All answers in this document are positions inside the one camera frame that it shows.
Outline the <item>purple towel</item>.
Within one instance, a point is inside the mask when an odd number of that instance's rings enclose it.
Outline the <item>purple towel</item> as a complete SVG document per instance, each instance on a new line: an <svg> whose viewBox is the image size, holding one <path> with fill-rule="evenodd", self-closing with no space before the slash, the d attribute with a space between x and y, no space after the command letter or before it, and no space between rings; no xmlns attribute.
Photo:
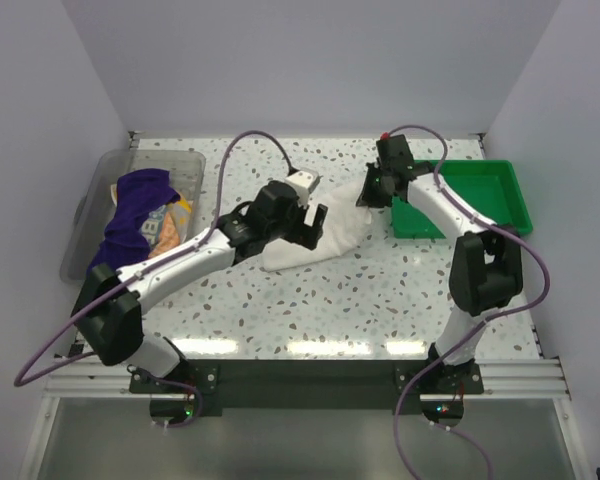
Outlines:
<svg viewBox="0 0 600 480"><path fill-rule="evenodd" d="M121 176L116 183L117 206L104 230L104 239L86 273L101 264L112 270L146 260L149 242L141 233L143 223L160 207L179 200L170 186L167 170L148 168Z"/></svg>

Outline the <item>aluminium frame rail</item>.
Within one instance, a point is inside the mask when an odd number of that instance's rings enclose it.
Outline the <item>aluminium frame rail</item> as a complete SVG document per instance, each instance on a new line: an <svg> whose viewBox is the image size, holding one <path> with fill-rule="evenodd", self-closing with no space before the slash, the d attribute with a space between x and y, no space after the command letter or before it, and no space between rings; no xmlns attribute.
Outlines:
<svg viewBox="0 0 600 480"><path fill-rule="evenodd" d="M464 383L464 398L485 400L567 400L571 397L558 360L485 360L479 364L481 393ZM122 366L104 367L83 360L47 377L43 395L50 398L129 397L130 375Z"/></svg>

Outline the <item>white towel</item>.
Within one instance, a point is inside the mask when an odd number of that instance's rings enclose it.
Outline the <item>white towel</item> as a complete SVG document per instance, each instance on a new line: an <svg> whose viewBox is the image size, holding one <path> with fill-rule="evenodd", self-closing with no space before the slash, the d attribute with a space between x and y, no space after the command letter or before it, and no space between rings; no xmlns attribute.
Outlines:
<svg viewBox="0 0 600 480"><path fill-rule="evenodd" d="M362 179L354 180L312 200L310 218L315 216L319 204L328 208L317 247L309 250L276 240L268 244L261 255L264 270L275 272L311 265L340 257L358 247L373 223L371 209L356 205L362 186Z"/></svg>

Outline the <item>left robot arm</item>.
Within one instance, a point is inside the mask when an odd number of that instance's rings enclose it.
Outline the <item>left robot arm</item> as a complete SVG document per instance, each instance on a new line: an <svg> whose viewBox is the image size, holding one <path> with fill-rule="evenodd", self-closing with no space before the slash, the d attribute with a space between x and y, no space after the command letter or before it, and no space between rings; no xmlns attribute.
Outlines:
<svg viewBox="0 0 600 480"><path fill-rule="evenodd" d="M105 264L93 268L74 306L78 330L93 353L105 366L145 371L165 392L181 390L188 379L186 358L170 340L145 333L144 315L190 283L261 254L277 239L315 249L328 209L319 205L312 224L305 218L319 181L302 171L271 181L253 201L164 255L117 271Z"/></svg>

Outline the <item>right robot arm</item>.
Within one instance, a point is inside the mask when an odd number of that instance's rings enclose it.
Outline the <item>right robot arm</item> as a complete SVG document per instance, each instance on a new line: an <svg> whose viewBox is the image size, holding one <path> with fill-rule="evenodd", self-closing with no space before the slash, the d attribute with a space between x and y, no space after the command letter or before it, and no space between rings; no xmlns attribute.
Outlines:
<svg viewBox="0 0 600 480"><path fill-rule="evenodd" d="M523 286L517 233L490 229L494 221L459 197L428 161L414 160L403 135L383 134L378 157L367 165L359 207L412 206L454 243L449 292L454 302L443 333L431 346L425 379L448 392L461 380L459 366L472 362L489 315L501 311Z"/></svg>

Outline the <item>clear grey plastic bin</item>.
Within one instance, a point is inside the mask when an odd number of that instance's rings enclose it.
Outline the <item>clear grey plastic bin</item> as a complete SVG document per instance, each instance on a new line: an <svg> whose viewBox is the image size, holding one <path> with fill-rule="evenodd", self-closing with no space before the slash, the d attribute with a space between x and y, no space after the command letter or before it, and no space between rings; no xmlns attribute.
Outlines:
<svg viewBox="0 0 600 480"><path fill-rule="evenodd" d="M169 172L170 186L190 206L189 218L178 225L178 234L183 241L194 236L205 163L205 157L196 151L131 149L106 153L76 208L73 232L60 266L61 280L74 285L83 282L87 267L104 238L105 227L115 212L114 186L119 177L132 171L157 168Z"/></svg>

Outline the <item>colourful patterned towel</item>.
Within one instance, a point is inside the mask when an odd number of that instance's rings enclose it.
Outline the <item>colourful patterned towel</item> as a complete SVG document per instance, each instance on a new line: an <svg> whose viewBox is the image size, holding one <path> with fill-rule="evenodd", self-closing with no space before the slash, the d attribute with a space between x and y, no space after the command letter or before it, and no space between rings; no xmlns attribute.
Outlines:
<svg viewBox="0 0 600 480"><path fill-rule="evenodd" d="M170 186L180 195L180 199L152 212L141 227L141 233L150 245L149 257L159 255L178 246L187 236L191 214L193 213L193 203L187 199L184 192L174 187L171 181ZM115 212L117 206L116 183L110 186L110 196Z"/></svg>

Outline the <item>green plastic tray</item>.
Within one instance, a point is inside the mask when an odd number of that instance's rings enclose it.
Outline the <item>green plastic tray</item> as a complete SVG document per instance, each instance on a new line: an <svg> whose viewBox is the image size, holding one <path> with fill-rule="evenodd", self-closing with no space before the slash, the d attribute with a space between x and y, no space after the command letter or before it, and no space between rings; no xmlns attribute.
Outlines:
<svg viewBox="0 0 600 480"><path fill-rule="evenodd" d="M499 225L512 225L520 236L533 225L514 167L507 160L446 160L440 170L450 187L480 213ZM391 226L396 238L444 239L443 233L424 214L395 199Z"/></svg>

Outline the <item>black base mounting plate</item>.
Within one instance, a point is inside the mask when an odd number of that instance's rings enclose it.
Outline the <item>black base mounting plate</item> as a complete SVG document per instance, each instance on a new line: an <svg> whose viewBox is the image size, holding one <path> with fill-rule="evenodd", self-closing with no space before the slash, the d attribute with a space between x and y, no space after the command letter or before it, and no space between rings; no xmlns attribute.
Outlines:
<svg viewBox="0 0 600 480"><path fill-rule="evenodd" d="M391 410L426 360L190 360L164 380L129 366L154 419L225 409Z"/></svg>

